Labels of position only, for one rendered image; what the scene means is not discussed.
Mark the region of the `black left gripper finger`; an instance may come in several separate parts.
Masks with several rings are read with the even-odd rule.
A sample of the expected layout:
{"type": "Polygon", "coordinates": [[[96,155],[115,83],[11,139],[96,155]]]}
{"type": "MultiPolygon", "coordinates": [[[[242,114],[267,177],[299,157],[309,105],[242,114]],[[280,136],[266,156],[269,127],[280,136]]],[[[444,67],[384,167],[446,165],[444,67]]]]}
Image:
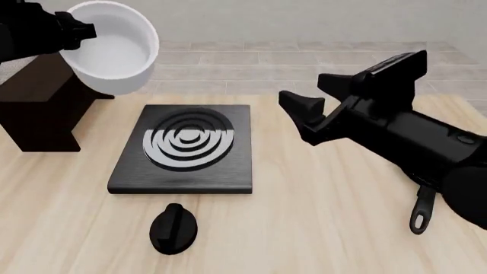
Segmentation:
{"type": "Polygon", "coordinates": [[[67,11],[57,11],[55,17],[61,29],[62,49],[76,50],[81,47],[83,40],[97,38],[94,24],[75,20],[67,11]]]}

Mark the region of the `black frying pan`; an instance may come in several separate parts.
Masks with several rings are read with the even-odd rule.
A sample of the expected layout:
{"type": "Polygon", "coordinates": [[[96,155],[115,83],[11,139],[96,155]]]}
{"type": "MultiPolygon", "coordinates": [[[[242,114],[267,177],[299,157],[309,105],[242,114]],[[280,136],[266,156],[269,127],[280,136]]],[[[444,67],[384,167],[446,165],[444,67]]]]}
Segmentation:
{"type": "Polygon", "coordinates": [[[436,191],[427,186],[420,186],[417,200],[409,220],[409,229],[413,234],[422,234],[427,229],[434,209],[436,191]]]}

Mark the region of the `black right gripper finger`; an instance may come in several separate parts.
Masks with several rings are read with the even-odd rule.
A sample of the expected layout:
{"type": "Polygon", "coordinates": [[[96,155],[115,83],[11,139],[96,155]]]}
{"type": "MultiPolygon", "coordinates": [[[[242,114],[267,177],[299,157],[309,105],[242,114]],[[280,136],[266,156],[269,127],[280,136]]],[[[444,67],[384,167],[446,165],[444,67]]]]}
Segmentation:
{"type": "Polygon", "coordinates": [[[364,73],[357,75],[318,75],[317,87],[324,93],[334,97],[337,100],[345,100],[351,95],[358,95],[364,80],[364,73]]]}
{"type": "Polygon", "coordinates": [[[279,106],[295,124],[303,141],[310,145],[331,141],[323,97],[305,97],[290,91],[279,92],[279,106]]]}

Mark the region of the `round black stove knob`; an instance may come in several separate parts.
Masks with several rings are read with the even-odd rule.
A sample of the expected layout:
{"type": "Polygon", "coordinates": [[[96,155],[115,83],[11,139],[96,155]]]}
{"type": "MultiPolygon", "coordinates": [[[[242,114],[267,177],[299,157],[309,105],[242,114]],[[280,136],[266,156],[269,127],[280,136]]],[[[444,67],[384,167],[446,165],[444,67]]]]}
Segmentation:
{"type": "Polygon", "coordinates": [[[170,203],[152,222],[149,239],[157,252],[176,255],[193,244],[197,233],[195,216],[181,204],[170,203]]]}

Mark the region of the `flat black stove plate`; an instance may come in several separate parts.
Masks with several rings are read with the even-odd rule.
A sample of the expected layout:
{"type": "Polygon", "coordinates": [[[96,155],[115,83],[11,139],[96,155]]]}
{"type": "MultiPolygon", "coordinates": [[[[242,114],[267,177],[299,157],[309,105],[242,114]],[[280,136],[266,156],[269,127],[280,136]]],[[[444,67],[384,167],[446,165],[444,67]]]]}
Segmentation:
{"type": "Polygon", "coordinates": [[[112,194],[250,194],[250,107],[147,104],[108,180],[112,194]]]}

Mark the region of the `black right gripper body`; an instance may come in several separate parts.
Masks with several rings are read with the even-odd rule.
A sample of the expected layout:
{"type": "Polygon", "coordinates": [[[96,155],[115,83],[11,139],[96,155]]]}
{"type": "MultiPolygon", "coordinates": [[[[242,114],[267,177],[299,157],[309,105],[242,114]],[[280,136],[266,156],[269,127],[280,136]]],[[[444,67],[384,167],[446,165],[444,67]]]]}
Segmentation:
{"type": "Polygon", "coordinates": [[[358,95],[351,95],[327,117],[331,141],[347,138],[360,129],[372,129],[374,123],[386,123],[402,111],[412,110],[414,78],[407,75],[380,76],[364,73],[358,95]]]}

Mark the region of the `dark wooden cabinet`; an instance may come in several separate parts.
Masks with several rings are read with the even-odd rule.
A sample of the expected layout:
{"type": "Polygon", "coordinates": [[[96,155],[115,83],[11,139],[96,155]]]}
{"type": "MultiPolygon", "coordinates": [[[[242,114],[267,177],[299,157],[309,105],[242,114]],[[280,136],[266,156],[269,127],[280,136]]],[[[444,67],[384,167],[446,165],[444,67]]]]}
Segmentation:
{"type": "Polygon", "coordinates": [[[0,84],[0,126],[23,152],[78,152],[72,130],[95,100],[60,54],[36,57],[0,84]]]}

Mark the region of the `white bowl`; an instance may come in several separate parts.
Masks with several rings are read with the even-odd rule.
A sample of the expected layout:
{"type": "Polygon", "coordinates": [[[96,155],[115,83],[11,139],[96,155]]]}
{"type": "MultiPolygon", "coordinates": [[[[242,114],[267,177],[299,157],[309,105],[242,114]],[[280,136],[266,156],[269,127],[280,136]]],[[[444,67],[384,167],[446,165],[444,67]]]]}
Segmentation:
{"type": "Polygon", "coordinates": [[[149,81],[160,41],[151,22],[127,5],[107,0],[82,2],[68,10],[76,20],[94,24],[97,37],[60,55],[78,79],[109,95],[138,91],[149,81]]]}

